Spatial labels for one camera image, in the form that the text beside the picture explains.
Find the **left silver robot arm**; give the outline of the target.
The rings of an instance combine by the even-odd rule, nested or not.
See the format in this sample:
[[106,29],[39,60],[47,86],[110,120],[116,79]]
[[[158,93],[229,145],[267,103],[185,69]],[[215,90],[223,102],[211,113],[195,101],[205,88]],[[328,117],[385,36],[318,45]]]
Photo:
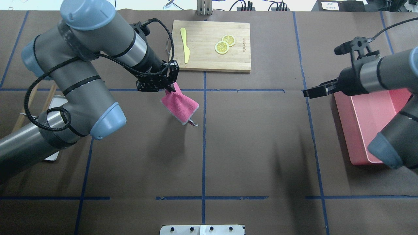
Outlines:
[[[96,140],[126,124],[92,60],[107,58],[137,78],[139,92],[175,92],[179,66],[163,61],[149,46],[147,27],[158,19],[129,24],[106,0],[65,0],[62,20],[24,47],[21,57],[37,79],[25,94],[30,123],[1,139],[1,183],[82,137]],[[29,97],[42,80],[53,80],[67,102],[34,117]]]

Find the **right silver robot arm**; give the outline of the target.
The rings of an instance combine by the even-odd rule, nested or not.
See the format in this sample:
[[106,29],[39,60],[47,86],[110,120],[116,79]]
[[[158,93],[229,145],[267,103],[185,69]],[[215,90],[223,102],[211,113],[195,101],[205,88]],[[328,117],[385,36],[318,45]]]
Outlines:
[[303,90],[306,98],[333,94],[353,165],[417,170],[417,48],[341,71]]

